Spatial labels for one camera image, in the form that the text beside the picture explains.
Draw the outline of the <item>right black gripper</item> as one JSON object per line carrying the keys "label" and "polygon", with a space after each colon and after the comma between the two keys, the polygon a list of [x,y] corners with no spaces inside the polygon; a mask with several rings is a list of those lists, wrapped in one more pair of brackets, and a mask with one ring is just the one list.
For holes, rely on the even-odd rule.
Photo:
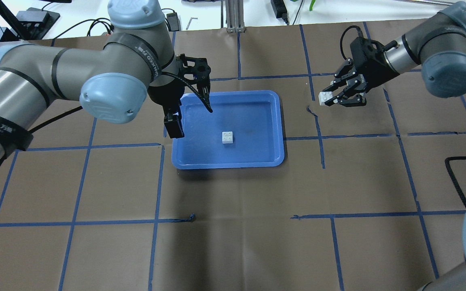
{"label": "right black gripper", "polygon": [[326,93],[325,105],[359,107],[366,105],[366,89],[371,90],[396,78],[399,74],[387,63],[385,46],[378,41],[357,37],[351,44],[352,58],[344,60],[334,73]]}

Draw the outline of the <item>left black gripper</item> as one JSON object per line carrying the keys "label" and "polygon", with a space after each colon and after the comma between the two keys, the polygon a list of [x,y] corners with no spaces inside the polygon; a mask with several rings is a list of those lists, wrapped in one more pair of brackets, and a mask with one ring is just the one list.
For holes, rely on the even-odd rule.
{"label": "left black gripper", "polygon": [[202,102],[209,113],[213,112],[210,103],[211,67],[207,58],[178,55],[170,65],[174,67],[162,71],[157,79],[161,84],[150,84],[150,99],[163,109],[163,125],[171,139],[184,138],[180,105],[185,89],[189,89]]}

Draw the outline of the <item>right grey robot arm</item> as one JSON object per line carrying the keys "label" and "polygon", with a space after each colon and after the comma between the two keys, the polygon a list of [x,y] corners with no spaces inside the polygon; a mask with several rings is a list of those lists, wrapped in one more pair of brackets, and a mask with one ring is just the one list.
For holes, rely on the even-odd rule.
{"label": "right grey robot arm", "polygon": [[[382,44],[358,25],[347,27],[339,40],[343,58],[328,87],[319,92],[320,105],[366,105],[370,90],[421,66],[425,88],[439,98],[466,94],[466,3],[448,4],[400,37]],[[451,167],[466,156],[447,157],[447,174],[466,210],[466,196]],[[466,213],[462,230],[464,262],[422,286],[423,291],[466,291]]]}

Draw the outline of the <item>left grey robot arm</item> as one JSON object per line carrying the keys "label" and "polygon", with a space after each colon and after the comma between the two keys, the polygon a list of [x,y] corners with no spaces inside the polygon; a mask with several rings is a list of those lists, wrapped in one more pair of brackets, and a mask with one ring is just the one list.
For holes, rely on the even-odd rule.
{"label": "left grey robot arm", "polygon": [[157,0],[111,0],[114,32],[100,50],[0,46],[0,162],[28,149],[31,126],[57,99],[78,101],[89,114],[114,124],[131,122],[147,97],[161,105],[170,138],[183,138],[181,98],[192,89],[210,105],[205,58],[176,55]]}

